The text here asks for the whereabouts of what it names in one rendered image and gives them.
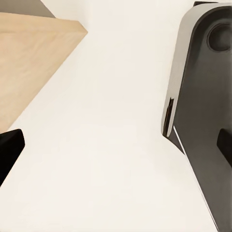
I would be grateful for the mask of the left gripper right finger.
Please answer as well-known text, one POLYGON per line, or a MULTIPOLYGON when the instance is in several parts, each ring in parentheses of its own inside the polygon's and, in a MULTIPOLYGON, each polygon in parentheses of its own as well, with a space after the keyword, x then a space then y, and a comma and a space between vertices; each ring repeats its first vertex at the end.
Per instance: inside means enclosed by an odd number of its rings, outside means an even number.
POLYGON ((222 128, 218 134, 217 147, 232 167, 232 130, 222 128))

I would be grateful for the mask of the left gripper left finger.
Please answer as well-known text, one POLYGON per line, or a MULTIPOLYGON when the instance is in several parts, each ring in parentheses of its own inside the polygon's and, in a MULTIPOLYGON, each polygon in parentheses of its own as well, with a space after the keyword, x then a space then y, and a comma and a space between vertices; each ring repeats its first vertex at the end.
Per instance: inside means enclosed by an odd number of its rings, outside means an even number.
POLYGON ((21 129, 0 134, 0 186, 25 148, 21 129))

